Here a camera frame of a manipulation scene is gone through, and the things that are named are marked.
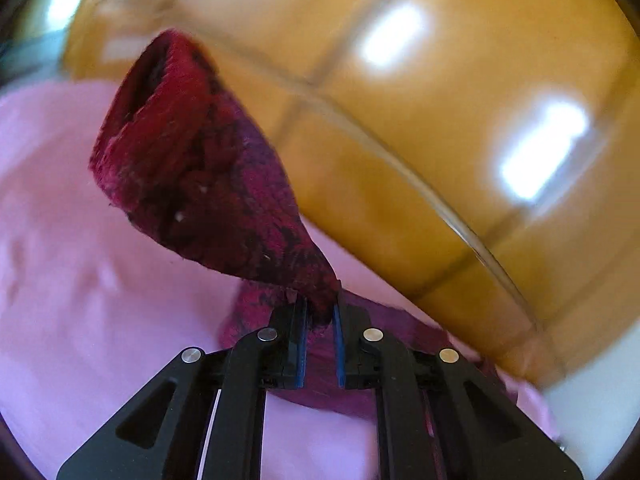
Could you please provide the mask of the maroon knitted sweater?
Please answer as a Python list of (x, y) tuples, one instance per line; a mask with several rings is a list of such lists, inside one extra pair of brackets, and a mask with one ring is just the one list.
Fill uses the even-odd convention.
[(188, 36), (159, 34), (130, 68), (89, 160), (94, 180), (154, 242), (241, 281), (218, 334), (230, 348), (295, 297), (309, 302), (305, 385), (282, 398), (374, 419), (337, 385), (330, 315), (340, 296), (276, 151)]

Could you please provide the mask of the pink bedspread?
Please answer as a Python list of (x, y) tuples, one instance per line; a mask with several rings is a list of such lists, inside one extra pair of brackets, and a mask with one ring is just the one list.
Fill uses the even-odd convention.
[(155, 244), (93, 181), (116, 87), (1, 99), (1, 432), (52, 479), (179, 351), (213, 351), (239, 283)]

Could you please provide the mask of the wooden panelled headboard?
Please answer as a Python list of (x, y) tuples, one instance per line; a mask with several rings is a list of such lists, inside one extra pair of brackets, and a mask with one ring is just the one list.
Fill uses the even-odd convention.
[(508, 372), (552, 384), (638, 321), (628, 0), (81, 0), (65, 66), (119, 80), (168, 27), (304, 216)]

